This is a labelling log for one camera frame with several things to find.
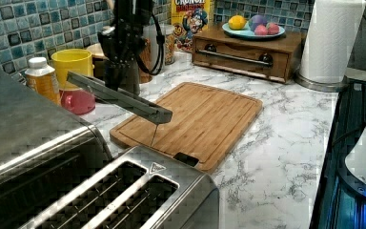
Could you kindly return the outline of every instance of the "kitchen counter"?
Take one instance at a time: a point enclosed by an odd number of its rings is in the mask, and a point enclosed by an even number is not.
[[[212,174],[220,189],[220,228],[308,228],[337,94],[197,67],[189,54],[177,52],[165,72],[141,85],[141,96],[155,101],[182,82],[263,102],[259,117]],[[82,117],[101,131],[117,156],[123,149],[110,141],[109,130],[131,115],[97,103]]]

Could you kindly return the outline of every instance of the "paper towel roll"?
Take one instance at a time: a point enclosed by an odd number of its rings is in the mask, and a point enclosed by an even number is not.
[[[342,81],[365,0],[316,0],[299,73],[318,83]]]

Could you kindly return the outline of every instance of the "wooden cutting board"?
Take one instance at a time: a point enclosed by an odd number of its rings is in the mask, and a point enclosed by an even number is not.
[[[195,168],[208,173],[230,152],[262,107],[252,97],[195,83],[182,83],[155,103],[173,111],[173,117],[158,126],[154,140],[155,125],[134,115],[111,129],[112,141],[124,147],[145,145],[170,157],[177,153],[193,156],[199,160]]]

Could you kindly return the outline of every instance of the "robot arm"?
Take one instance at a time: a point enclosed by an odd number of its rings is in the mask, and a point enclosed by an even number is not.
[[[163,62],[163,44],[165,37],[160,26],[152,14],[152,0],[115,0],[113,9],[114,21],[110,29],[98,33],[103,53],[106,55],[105,84],[97,79],[84,77],[78,73],[68,73],[68,81],[72,84],[94,93],[101,100],[118,105],[136,115],[146,118],[155,124],[168,123],[172,119],[172,112],[131,92],[119,88],[120,83],[128,75],[129,68],[134,61],[144,73],[158,74]],[[152,70],[148,70],[139,54],[145,49],[143,37],[144,26],[150,24],[150,18],[156,25],[157,44],[159,53]]]
[[[108,58],[105,85],[118,91],[120,83],[126,78],[127,71],[136,61],[144,73],[158,74],[163,62],[165,37],[153,15],[152,0],[116,0],[113,9],[114,20],[107,31],[99,32],[98,38],[104,54]],[[157,28],[158,58],[152,70],[148,70],[139,54],[145,49],[144,26],[150,24],[151,16]]]

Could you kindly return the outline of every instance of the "purple egg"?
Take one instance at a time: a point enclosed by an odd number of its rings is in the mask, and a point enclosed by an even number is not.
[[[267,25],[267,20],[263,15],[255,15],[249,20],[249,27],[251,28],[251,31],[254,31],[258,25]]]

